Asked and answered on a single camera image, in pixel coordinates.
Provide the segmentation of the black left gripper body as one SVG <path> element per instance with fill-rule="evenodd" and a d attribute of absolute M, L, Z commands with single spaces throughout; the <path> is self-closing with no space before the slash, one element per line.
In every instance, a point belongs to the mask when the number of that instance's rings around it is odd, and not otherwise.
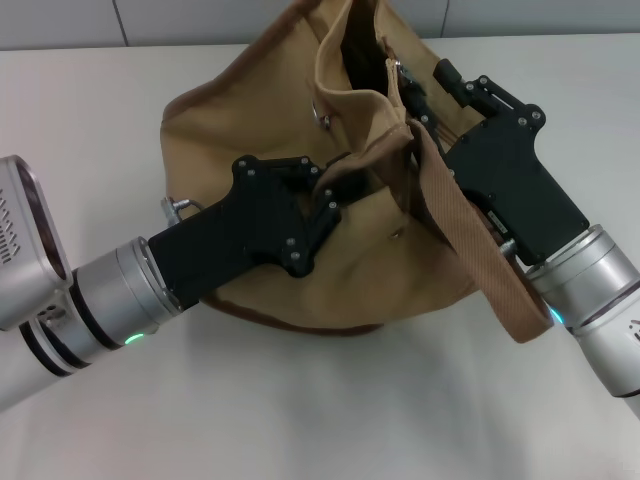
<path fill-rule="evenodd" d="M 295 278 L 311 273 L 311 263 L 290 258 L 289 237 L 303 232 L 294 194 L 256 157 L 231 167 L 224 198 L 148 240 L 169 292 L 181 307 L 253 268 L 272 264 Z"/>

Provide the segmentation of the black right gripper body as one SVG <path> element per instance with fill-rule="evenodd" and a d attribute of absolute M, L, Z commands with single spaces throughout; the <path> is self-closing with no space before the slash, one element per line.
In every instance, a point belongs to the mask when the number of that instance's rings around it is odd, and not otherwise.
<path fill-rule="evenodd" d="M 526 265 L 536 265 L 586 231 L 589 221 L 539 161 L 537 106 L 506 109 L 464 134 L 445 163 L 464 195 Z"/>

